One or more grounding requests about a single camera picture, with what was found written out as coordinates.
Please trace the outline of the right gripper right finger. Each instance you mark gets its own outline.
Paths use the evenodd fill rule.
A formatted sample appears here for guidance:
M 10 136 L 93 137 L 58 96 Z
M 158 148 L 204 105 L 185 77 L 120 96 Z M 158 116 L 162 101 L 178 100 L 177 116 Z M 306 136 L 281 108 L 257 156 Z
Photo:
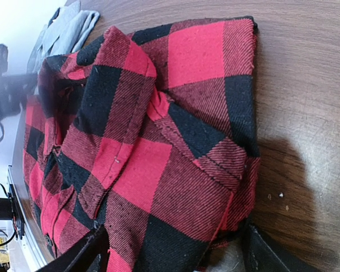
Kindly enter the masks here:
M 243 236 L 243 259 L 245 271 L 318 271 L 291 254 L 254 224 L 247 226 Z

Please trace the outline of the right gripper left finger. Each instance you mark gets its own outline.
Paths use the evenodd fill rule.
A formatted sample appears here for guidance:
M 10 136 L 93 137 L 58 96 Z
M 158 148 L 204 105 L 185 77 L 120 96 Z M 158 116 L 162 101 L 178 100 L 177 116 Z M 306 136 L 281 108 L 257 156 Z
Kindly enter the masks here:
M 106 271 L 109 236 L 104 225 L 94 228 L 66 253 L 44 266 L 44 271 Z

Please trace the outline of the red black plaid shirt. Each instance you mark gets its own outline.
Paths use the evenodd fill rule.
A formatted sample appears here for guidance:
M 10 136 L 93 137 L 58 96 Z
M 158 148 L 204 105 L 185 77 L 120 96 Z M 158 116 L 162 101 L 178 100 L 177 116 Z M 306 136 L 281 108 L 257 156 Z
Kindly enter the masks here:
M 204 271 L 254 208 L 257 25 L 196 19 L 44 60 L 24 181 L 54 258 L 96 224 L 108 271 Z

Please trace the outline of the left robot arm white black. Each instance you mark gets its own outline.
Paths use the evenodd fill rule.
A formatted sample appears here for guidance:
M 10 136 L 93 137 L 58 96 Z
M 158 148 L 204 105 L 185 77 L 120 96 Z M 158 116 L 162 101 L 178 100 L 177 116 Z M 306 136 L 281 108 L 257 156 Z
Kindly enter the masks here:
M 37 73 L 6 75 L 8 55 L 8 47 L 0 44 L 0 142 L 5 136 L 2 120 L 16 116 L 26 108 L 27 98 L 33 94 L 38 81 Z

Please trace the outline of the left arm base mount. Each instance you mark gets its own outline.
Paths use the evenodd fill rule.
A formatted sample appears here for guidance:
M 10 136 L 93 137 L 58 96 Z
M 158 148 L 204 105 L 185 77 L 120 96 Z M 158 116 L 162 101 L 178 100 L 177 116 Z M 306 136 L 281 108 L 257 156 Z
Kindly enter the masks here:
M 16 196 L 13 184 L 10 184 L 8 191 L 0 183 L 6 198 L 0 198 L 0 220 L 11 221 L 14 228 L 14 234 L 9 239 L 13 238 L 21 240 L 24 236 L 24 216 L 20 208 L 19 200 Z

